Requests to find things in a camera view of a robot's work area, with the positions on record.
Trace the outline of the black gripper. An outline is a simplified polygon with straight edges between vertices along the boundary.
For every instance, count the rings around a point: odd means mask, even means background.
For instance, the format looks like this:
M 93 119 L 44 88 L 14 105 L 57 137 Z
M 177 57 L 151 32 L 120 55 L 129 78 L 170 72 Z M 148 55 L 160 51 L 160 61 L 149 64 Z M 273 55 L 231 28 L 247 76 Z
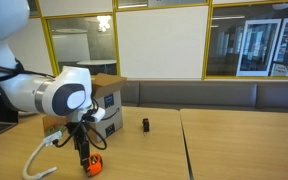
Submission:
M 86 137 L 86 128 L 82 121 L 69 122 L 66 127 L 69 134 L 73 137 L 74 147 L 79 153 L 80 164 L 85 166 L 88 164 L 88 158 L 90 156 L 89 141 Z

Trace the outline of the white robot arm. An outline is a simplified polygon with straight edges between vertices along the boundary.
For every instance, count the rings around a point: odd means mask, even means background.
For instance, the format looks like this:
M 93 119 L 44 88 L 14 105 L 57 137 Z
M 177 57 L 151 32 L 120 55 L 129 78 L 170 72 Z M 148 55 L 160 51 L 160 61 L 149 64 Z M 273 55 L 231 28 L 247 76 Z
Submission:
M 105 111 L 92 105 L 90 71 L 66 66 L 54 77 L 26 70 L 9 47 L 8 39 L 27 25 L 27 0 L 0 0 L 0 94 L 14 110 L 69 118 L 69 133 L 75 140 L 80 162 L 93 161 L 86 122 L 98 122 Z

